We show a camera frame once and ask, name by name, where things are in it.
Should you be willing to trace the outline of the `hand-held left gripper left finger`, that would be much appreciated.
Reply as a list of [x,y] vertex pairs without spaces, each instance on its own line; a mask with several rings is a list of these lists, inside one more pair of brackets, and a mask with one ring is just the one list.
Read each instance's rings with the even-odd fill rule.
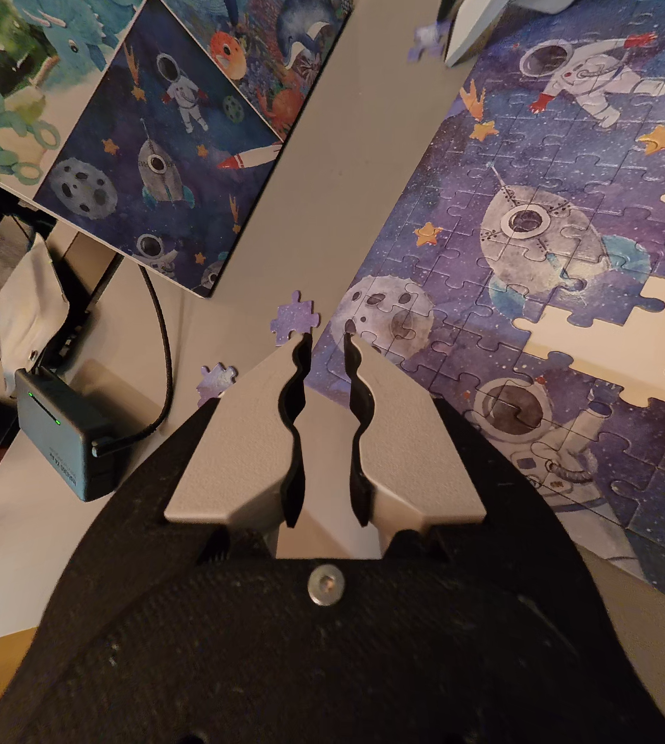
[[164,510],[168,522],[252,533],[277,555],[280,526],[297,524],[305,497],[294,423],[310,364],[311,335],[293,334],[216,401]]

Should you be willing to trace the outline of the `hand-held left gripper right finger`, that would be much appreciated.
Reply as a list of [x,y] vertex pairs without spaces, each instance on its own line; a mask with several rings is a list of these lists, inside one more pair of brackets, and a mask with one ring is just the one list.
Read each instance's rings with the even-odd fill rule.
[[359,335],[344,334],[349,408],[358,427],[349,478],[353,512],[385,553],[395,535],[478,525],[486,507],[428,391]]

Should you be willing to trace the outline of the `purple jigsaw puzzle piece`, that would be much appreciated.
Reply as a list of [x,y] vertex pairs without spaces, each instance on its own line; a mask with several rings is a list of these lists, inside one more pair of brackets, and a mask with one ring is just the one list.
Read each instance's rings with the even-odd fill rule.
[[196,386],[199,408],[209,400],[220,398],[235,383],[238,374],[235,367],[226,367],[221,362],[213,367],[201,366],[200,373],[201,379]]
[[418,62],[424,53],[431,57],[443,57],[448,45],[450,27],[451,22],[445,20],[416,28],[407,61]]
[[293,291],[290,303],[278,306],[277,315],[270,322],[277,347],[283,346],[294,332],[310,333],[320,325],[320,314],[313,311],[313,301],[301,301],[300,295],[300,290]]

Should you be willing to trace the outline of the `space jigsaw puzzle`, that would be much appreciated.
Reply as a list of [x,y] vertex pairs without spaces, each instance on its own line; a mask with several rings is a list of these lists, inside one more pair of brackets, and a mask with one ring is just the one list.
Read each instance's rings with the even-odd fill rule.
[[665,593],[665,2],[503,16],[313,352],[357,333]]

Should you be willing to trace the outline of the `black battery charger case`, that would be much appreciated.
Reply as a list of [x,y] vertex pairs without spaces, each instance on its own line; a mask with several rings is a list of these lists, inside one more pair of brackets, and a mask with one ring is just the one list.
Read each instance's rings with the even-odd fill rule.
[[114,441],[113,423],[48,370],[19,368],[14,379],[19,428],[77,498],[88,502],[113,492],[117,456],[92,454],[95,442]]

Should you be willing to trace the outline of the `puzzle box lid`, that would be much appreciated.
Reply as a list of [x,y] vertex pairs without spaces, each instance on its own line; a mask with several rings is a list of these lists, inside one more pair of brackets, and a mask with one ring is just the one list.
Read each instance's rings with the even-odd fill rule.
[[0,191],[210,297],[355,2],[0,1]]

